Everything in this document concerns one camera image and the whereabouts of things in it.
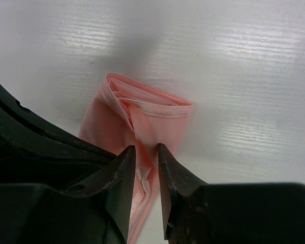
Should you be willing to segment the pink satin napkin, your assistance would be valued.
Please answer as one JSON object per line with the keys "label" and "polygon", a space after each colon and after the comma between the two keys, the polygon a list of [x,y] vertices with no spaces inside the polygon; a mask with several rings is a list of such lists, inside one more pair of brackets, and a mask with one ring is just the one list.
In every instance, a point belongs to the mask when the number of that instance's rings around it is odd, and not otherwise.
{"label": "pink satin napkin", "polygon": [[135,242],[159,190],[158,145],[176,152],[191,110],[181,97],[108,73],[85,113],[80,139],[116,155],[136,148],[128,243]]}

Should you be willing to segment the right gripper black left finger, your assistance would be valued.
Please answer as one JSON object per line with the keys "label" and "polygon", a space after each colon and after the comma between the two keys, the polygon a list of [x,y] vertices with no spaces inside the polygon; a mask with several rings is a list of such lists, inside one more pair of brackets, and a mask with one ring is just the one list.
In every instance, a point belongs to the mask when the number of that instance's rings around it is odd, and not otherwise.
{"label": "right gripper black left finger", "polygon": [[0,243],[126,243],[135,148],[65,190],[0,183]]}

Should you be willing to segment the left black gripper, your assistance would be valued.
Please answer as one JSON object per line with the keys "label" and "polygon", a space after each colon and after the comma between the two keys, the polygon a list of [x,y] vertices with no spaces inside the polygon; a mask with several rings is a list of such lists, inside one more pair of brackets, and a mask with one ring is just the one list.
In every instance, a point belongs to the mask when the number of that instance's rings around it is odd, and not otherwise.
{"label": "left black gripper", "polygon": [[0,84],[0,183],[68,185],[115,157],[22,107]]}

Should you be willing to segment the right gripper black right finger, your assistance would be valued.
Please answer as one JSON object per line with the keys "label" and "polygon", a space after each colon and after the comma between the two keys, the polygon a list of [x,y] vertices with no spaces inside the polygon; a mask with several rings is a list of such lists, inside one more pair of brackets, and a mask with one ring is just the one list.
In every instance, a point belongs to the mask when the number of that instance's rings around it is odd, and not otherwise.
{"label": "right gripper black right finger", "polygon": [[304,184],[208,184],[164,144],[158,167],[169,243],[305,243]]}

